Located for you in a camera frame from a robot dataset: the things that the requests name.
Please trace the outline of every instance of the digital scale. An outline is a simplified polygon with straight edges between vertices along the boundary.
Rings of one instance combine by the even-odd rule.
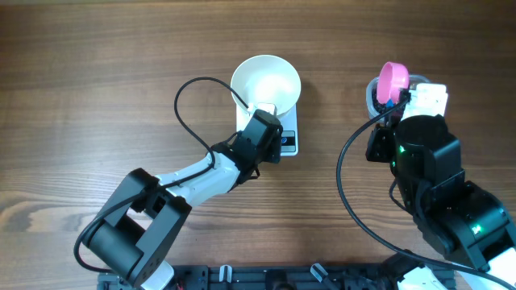
[[[242,131],[249,123],[251,116],[236,106],[236,130]],[[298,154],[298,112],[296,105],[287,113],[278,118],[283,126],[281,134],[281,156],[295,156]]]

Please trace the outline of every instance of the cable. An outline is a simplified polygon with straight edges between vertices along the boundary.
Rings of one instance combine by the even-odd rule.
[[[397,252],[399,254],[402,254],[402,255],[404,255],[406,257],[409,257],[411,259],[417,260],[417,261],[422,262],[422,263],[428,263],[428,264],[432,264],[432,265],[435,265],[435,266],[443,267],[443,268],[446,268],[446,269],[455,270],[455,271],[461,271],[461,272],[468,273],[468,274],[471,274],[471,275],[479,276],[481,278],[485,278],[487,280],[491,280],[494,283],[500,284],[501,286],[503,286],[503,287],[505,287],[507,289],[516,290],[516,288],[514,286],[510,285],[509,283],[505,282],[504,280],[499,279],[499,278],[497,278],[497,277],[495,277],[493,275],[489,275],[487,273],[483,273],[481,271],[477,271],[477,270],[471,269],[469,267],[464,267],[464,266],[459,266],[459,265],[455,265],[455,264],[452,264],[452,263],[445,263],[445,262],[437,261],[437,260],[434,260],[434,259],[429,259],[429,258],[423,257],[421,255],[416,255],[416,254],[404,251],[403,249],[401,249],[401,248],[399,248],[397,246],[394,246],[392,243],[387,242],[382,237],[380,237],[375,232],[373,232],[371,229],[369,229],[356,216],[356,213],[353,211],[352,207],[349,205],[349,202],[346,199],[346,196],[344,194],[344,190],[343,190],[343,187],[342,187],[342,163],[343,163],[344,156],[346,155],[346,152],[347,152],[348,148],[352,145],[352,143],[356,139],[356,137],[358,137],[362,132],[364,132],[369,126],[371,126],[372,124],[376,123],[378,120],[382,119],[383,117],[393,113],[395,110],[398,110],[399,108],[404,106],[407,102],[409,102],[409,100],[410,99],[407,98],[404,101],[401,101],[400,103],[395,105],[393,108],[387,110],[383,114],[380,114],[380,115],[376,116],[375,118],[372,118],[371,120],[366,122],[355,133],[353,133],[353,135],[349,138],[349,140],[344,144],[344,147],[342,148],[342,151],[340,152],[339,162],[337,162],[337,172],[336,172],[337,174],[336,175],[337,175],[337,189],[339,190],[340,198],[342,199],[342,202],[344,203],[344,206],[346,207],[347,211],[349,212],[349,215],[356,222],[356,224],[360,228],[362,228],[362,230],[364,230],[371,237],[373,237],[379,243],[381,243],[382,245],[388,247],[392,251],[395,251],[395,252]]]
[[[181,92],[183,91],[183,89],[185,89],[188,85],[190,85],[191,83],[194,83],[195,81],[215,81],[215,82],[218,82],[219,84],[221,84],[221,85],[225,86],[226,88],[228,88],[239,99],[239,101],[242,102],[243,106],[248,108],[248,104],[246,104],[245,101],[242,100],[242,98],[237,94],[237,92],[234,91],[228,84],[226,84],[225,82],[223,82],[223,81],[221,81],[219,79],[216,79],[216,78],[213,78],[213,77],[196,77],[196,78],[194,78],[194,79],[184,83],[179,88],[179,90],[177,91],[176,97],[174,99],[174,114],[176,115],[176,118],[179,121],[179,123],[185,128],[185,130],[188,133],[190,133],[200,144],[202,144],[202,146],[208,151],[208,153],[210,153],[210,157],[211,157],[210,165],[208,165],[206,168],[202,169],[200,172],[194,173],[193,175],[187,176],[187,177],[182,178],[180,180],[176,180],[176,181],[174,181],[172,183],[164,184],[164,185],[155,187],[155,188],[153,188],[150,191],[147,191],[146,189],[144,189],[141,193],[138,193],[138,194],[134,195],[133,197],[129,197],[129,198],[123,200],[123,201],[120,201],[118,204],[111,206],[110,208],[106,209],[104,212],[99,214],[90,224],[88,224],[86,226],[85,229],[82,230],[82,232],[77,237],[77,240],[75,241],[75,244],[73,245],[73,256],[75,257],[75,260],[79,263],[79,265],[81,265],[84,269],[90,270],[90,271],[95,271],[95,272],[98,272],[98,273],[112,273],[111,269],[104,269],[104,268],[99,268],[99,267],[94,267],[94,266],[89,265],[88,263],[86,263],[82,259],[81,255],[79,254],[79,247],[81,246],[81,242],[84,239],[86,233],[88,233],[91,229],[93,229],[95,226],[97,226],[97,224],[100,223],[104,218],[106,218],[107,216],[112,214],[114,211],[116,211],[118,209],[121,209],[123,206],[125,206],[125,205],[127,205],[127,204],[129,204],[129,203],[131,203],[133,201],[137,201],[140,198],[143,198],[143,197],[145,197],[147,195],[151,195],[153,193],[159,192],[160,190],[163,190],[163,189],[166,189],[166,188],[171,188],[173,186],[177,186],[177,185],[179,185],[179,184],[181,184],[183,182],[186,182],[188,180],[192,180],[195,177],[201,176],[202,174],[208,172],[209,170],[211,170],[215,166],[215,155],[214,155],[213,151],[211,150],[210,146],[208,146],[208,144],[206,144],[206,142],[204,142],[204,140],[202,140],[201,137],[197,136],[197,134],[195,134],[185,124],[185,122],[183,122],[183,119],[181,119],[181,117],[179,116],[179,112],[177,111],[177,100],[179,99],[179,95],[181,95]],[[227,141],[231,140],[231,138],[233,138],[237,133],[234,133]]]
[[[397,201],[396,198],[394,198],[394,189],[396,188],[396,180],[393,181],[393,183],[390,185],[390,188],[389,188],[389,197],[390,199],[400,208],[400,209],[403,209],[405,210],[408,214],[409,211],[406,210],[406,207],[404,205],[402,205],[401,202]]]
[[[242,134],[242,131],[236,131],[235,133],[231,134],[231,136],[229,136],[228,139],[224,140],[223,143],[229,143],[233,137],[235,137],[236,135],[241,135]]]

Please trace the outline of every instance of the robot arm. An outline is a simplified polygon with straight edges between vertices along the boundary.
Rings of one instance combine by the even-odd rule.
[[[460,142],[448,132],[443,117],[447,97],[443,86],[419,86],[404,92],[412,99],[402,116],[393,114],[385,125],[377,124],[366,158],[390,163],[406,211],[425,241],[446,260],[515,285],[516,227],[509,212],[493,194],[465,181]],[[428,94],[432,89],[439,93]],[[474,290],[503,289],[478,276],[461,274]],[[403,275],[400,289],[414,289],[411,281],[417,276],[426,287],[434,287],[431,276],[420,267]]]
[[[85,233],[83,244],[132,287],[162,289],[173,277],[173,269],[164,257],[191,209],[254,179],[252,174],[259,175],[257,166],[261,162],[278,163],[281,132],[281,124],[274,115],[256,110],[232,144],[221,142],[211,148],[214,167],[200,176],[167,189],[153,190],[207,168],[211,155],[178,172],[157,177],[142,168],[134,170],[123,179],[98,215],[143,191],[150,193],[103,218]],[[127,216],[129,208],[152,219],[146,230]]]

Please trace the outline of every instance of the wooden table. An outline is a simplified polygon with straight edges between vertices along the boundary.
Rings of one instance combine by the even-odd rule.
[[[181,84],[230,81],[250,56],[302,78],[299,155],[194,209],[173,264],[380,262],[335,186],[338,154],[367,121],[365,87],[387,60],[448,87],[467,177],[516,216],[516,18],[510,1],[193,1],[0,8],[0,288],[92,289],[77,234],[134,168],[174,172],[205,150],[173,114]],[[180,113],[209,144],[235,130],[220,85],[189,87]],[[387,194],[368,134],[346,157],[356,212],[402,248],[439,256]],[[90,263],[101,265],[88,251]]]

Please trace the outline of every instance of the black bracket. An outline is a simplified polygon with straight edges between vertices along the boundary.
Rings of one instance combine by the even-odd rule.
[[[429,217],[455,241],[453,251],[443,253],[455,263],[489,271],[488,261],[516,247],[516,226],[503,204],[471,181],[466,195],[446,209],[429,212]]]
[[[389,163],[395,152],[394,130],[377,124],[369,136],[365,158],[370,162]]]
[[[239,169],[236,185],[255,179],[252,174],[257,171],[258,164],[269,162],[277,164],[281,159],[281,133],[283,126],[271,114],[256,110],[245,129],[236,135],[232,144],[221,142],[212,149],[224,154]]]
[[[157,184],[158,179],[142,168],[132,171],[99,214]],[[129,208],[136,212],[144,210],[153,219],[151,225],[146,230],[138,225],[127,216]],[[184,198],[174,197],[164,189],[108,215],[86,234],[83,244],[131,286],[138,288],[164,260],[191,209]]]

